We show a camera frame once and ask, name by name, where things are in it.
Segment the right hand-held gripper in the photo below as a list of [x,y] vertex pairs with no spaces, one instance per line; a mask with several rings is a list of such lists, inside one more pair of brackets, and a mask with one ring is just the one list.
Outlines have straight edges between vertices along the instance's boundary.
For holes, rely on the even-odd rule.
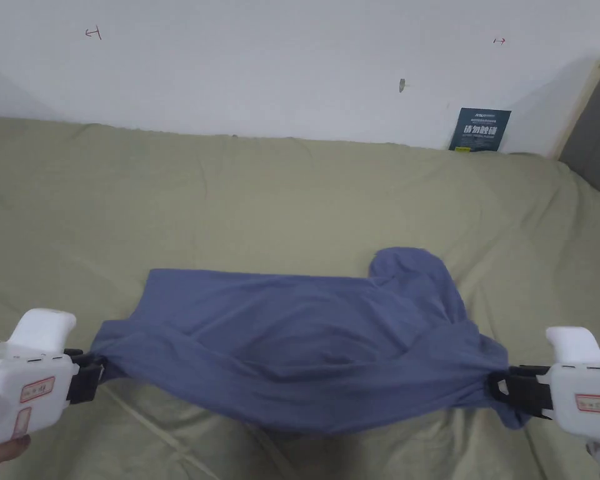
[[[549,327],[546,339],[554,349],[549,366],[511,366],[509,373],[491,373],[487,389],[495,401],[518,414],[552,419],[583,438],[600,468],[600,347],[585,327]],[[543,383],[538,379],[543,376]]]

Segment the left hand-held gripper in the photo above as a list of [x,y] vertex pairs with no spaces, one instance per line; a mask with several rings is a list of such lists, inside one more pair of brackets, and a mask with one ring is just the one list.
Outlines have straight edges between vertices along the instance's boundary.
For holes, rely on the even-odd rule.
[[103,356],[64,349],[75,325],[68,312],[31,309],[0,342],[0,444],[54,425],[68,404],[94,400]]

